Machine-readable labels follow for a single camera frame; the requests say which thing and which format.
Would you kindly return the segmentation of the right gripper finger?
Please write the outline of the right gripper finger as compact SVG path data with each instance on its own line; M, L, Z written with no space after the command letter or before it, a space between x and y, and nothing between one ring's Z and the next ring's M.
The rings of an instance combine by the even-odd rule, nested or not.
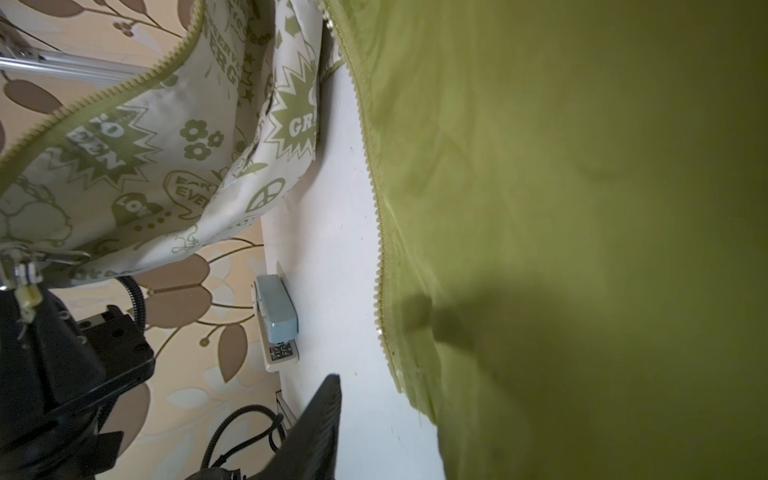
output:
M341 410L341 379L337 374L330 374L321 383L278 452L255 479L333 480Z

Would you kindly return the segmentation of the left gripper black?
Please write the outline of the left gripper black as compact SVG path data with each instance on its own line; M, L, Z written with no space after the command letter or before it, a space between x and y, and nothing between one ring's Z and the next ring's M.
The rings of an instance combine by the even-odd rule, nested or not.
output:
M93 479L112 469L123 432L102 432L100 415L154 373L154 352L116 306L75 321L45 293L26 324L1 295L1 476Z

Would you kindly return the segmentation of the green jacket with patterned lining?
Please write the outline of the green jacket with patterned lining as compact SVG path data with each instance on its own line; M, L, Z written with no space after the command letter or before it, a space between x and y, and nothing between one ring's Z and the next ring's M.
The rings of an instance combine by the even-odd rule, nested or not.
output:
M348 121L373 247L318 292L339 479L767 475L763 1L5 1L138 72L1 71L1 243L55 286L192 256L295 199ZM376 392L376 375L395 390Z

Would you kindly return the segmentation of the small grey white block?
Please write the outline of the small grey white block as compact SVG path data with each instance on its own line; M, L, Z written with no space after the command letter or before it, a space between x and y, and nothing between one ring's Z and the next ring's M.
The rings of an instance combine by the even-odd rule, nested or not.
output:
M278 275L258 276L251 289L264 366L275 373L299 359L298 315Z

